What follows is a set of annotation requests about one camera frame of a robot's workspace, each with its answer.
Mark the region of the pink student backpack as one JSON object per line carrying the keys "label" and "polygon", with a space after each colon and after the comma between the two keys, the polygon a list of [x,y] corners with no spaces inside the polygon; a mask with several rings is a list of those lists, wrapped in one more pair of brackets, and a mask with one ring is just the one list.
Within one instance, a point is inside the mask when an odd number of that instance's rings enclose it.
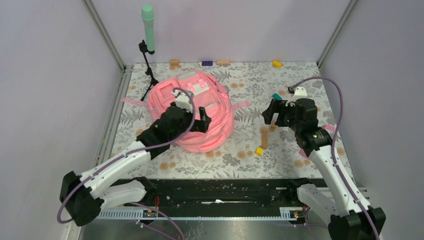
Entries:
{"label": "pink student backpack", "polygon": [[218,148],[235,129],[235,111],[251,104],[233,104],[227,89],[213,75],[200,70],[159,82],[147,102],[130,98],[122,98],[122,102],[149,111],[153,123],[136,140],[152,157],[169,149],[172,143],[191,153]]}

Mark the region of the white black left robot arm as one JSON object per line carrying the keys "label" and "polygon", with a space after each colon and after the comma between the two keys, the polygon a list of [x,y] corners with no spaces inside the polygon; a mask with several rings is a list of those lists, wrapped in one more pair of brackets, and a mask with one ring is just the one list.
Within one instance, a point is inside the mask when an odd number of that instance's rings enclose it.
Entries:
{"label": "white black left robot arm", "polygon": [[116,181],[124,173],[167,151],[188,132],[206,133],[211,121],[204,107],[199,107],[195,113],[172,102],[159,119],[119,154],[79,175],[71,171],[63,177],[57,221],[66,223],[61,218],[66,210],[70,215],[68,222],[81,227],[92,222],[105,209],[130,202],[140,202],[144,206],[152,204],[155,192],[151,185],[146,186],[142,180],[116,185]]}

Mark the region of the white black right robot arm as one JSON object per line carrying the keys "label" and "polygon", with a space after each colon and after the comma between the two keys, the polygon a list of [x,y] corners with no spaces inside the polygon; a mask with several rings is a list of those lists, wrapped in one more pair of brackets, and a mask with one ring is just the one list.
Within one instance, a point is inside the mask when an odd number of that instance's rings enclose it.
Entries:
{"label": "white black right robot arm", "polygon": [[306,183],[287,191],[287,201],[293,206],[306,204],[327,224],[333,240],[378,240],[386,221],[384,211],[372,207],[362,195],[334,148],[331,134],[319,126],[318,108],[312,99],[294,102],[272,99],[262,113],[265,124],[276,125],[294,132],[297,145],[319,170],[328,190],[329,199],[314,184]]}

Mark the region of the green wooden block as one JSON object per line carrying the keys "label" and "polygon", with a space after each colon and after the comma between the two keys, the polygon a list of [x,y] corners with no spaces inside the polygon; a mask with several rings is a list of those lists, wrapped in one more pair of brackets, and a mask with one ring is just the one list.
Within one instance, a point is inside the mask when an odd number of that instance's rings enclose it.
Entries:
{"label": "green wooden block", "polygon": [[278,93],[274,93],[272,97],[276,100],[282,100],[281,96]]}

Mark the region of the small natural wooden block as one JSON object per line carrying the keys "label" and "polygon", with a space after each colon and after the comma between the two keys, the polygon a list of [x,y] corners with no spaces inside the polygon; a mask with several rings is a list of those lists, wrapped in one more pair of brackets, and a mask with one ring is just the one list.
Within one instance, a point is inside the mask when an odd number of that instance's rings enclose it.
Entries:
{"label": "small natural wooden block", "polygon": [[275,131],[277,128],[278,128],[278,126],[276,125],[276,123],[275,123],[275,122],[272,122],[272,123],[270,124],[270,126],[269,126],[269,131],[270,131],[270,132],[273,132],[273,131]]}

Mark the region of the long natural wooden block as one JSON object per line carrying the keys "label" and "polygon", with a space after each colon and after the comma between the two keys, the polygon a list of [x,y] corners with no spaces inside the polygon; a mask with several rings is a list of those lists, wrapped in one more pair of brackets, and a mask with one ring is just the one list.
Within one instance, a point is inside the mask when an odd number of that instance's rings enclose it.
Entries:
{"label": "long natural wooden block", "polygon": [[268,136],[269,136],[269,128],[264,126],[260,128],[260,135],[261,135],[261,147],[263,149],[268,148]]}

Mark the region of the yellow block at back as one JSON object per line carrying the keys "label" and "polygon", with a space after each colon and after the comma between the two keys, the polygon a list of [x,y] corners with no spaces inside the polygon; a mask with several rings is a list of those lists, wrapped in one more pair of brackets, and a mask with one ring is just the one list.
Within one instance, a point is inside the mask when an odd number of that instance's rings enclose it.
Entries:
{"label": "yellow block at back", "polygon": [[281,68],[283,66],[283,64],[277,60],[274,60],[271,65],[273,68]]}

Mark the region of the floral table mat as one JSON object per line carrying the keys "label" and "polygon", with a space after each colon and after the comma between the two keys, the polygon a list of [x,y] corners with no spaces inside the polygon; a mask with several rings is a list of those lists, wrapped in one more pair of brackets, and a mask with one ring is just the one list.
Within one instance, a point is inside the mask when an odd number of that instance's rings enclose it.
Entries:
{"label": "floral table mat", "polygon": [[[287,87],[300,80],[308,96],[318,108],[320,125],[335,125],[327,92],[320,80],[315,62],[286,62],[275,68],[269,62],[233,62],[229,66],[205,67],[203,71],[216,77],[229,93],[232,103],[249,101],[250,106],[235,112],[235,129],[220,147],[206,153],[190,153],[178,145],[153,161],[123,174],[126,179],[147,177],[152,179],[224,179],[224,178],[320,178],[312,161],[300,156],[294,133],[284,127],[268,130],[268,148],[261,146],[262,112],[268,107],[272,95],[277,93],[288,99]],[[262,156],[255,154],[263,149]]]}

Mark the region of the yellow wooden block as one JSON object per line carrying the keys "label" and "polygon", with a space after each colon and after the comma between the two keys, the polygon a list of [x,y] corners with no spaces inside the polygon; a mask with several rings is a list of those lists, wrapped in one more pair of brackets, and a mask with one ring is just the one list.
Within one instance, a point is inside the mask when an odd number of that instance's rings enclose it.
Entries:
{"label": "yellow wooden block", "polygon": [[258,148],[255,150],[255,154],[256,154],[257,156],[262,156],[262,155],[263,155],[263,152],[264,152],[264,150],[263,150],[262,148],[260,148],[260,147],[258,147]]}

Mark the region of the purple block at back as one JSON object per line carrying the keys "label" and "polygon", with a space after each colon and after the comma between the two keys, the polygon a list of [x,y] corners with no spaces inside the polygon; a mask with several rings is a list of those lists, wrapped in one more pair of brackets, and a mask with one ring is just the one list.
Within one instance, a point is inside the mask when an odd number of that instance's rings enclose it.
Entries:
{"label": "purple block at back", "polygon": [[203,60],[201,62],[201,65],[203,67],[211,67],[211,66],[213,66],[213,64],[214,64],[214,62],[212,60]]}

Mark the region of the natural block at back right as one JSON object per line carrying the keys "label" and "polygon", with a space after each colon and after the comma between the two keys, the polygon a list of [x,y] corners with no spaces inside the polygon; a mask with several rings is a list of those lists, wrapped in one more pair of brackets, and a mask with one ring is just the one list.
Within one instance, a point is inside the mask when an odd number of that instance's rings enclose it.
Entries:
{"label": "natural block at back right", "polygon": [[224,60],[216,60],[216,65],[217,66],[229,66],[231,64],[231,62],[227,59]]}

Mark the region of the black microphone tripod stand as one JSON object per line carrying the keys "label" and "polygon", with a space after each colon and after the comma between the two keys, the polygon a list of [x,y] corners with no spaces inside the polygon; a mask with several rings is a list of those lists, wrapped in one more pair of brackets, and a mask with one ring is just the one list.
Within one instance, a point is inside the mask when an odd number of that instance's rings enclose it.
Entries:
{"label": "black microphone tripod stand", "polygon": [[149,93],[149,91],[150,91],[150,90],[151,90],[151,89],[152,89],[155,85],[157,85],[157,84],[159,83],[159,81],[158,81],[158,80],[154,77],[154,75],[153,75],[153,70],[152,70],[152,68],[150,67],[149,61],[148,61],[147,56],[146,56],[146,54],[153,55],[155,52],[154,52],[154,51],[148,51],[148,46],[147,46],[147,44],[146,44],[145,40],[142,40],[142,42],[140,42],[140,43],[138,44],[138,47],[139,47],[140,52],[141,52],[141,53],[142,53],[142,55],[143,55],[144,62],[145,62],[146,67],[147,67],[147,69],[146,69],[146,71],[145,71],[145,75],[150,77],[149,86],[148,86],[147,90],[145,91],[144,95],[143,95],[143,96],[141,97],[141,99],[140,99],[141,101],[144,101],[144,100],[146,99],[146,96],[147,96],[147,94]]}

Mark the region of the green microphone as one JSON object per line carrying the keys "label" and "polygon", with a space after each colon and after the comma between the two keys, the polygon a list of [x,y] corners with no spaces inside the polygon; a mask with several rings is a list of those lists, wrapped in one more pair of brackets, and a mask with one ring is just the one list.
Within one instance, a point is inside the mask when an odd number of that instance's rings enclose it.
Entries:
{"label": "green microphone", "polygon": [[155,34],[154,34],[154,9],[150,4],[145,4],[141,8],[141,19],[144,24],[145,43],[147,52],[151,55],[155,53]]}

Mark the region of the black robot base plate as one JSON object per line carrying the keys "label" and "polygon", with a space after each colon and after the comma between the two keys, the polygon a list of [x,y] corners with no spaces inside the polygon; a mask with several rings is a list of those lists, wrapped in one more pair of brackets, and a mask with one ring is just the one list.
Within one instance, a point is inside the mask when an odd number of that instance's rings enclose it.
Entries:
{"label": "black robot base plate", "polygon": [[260,208],[303,208],[295,187],[314,184],[326,188],[322,178],[275,179],[142,179],[146,195],[140,204],[165,211],[207,213],[211,210],[242,213]]}

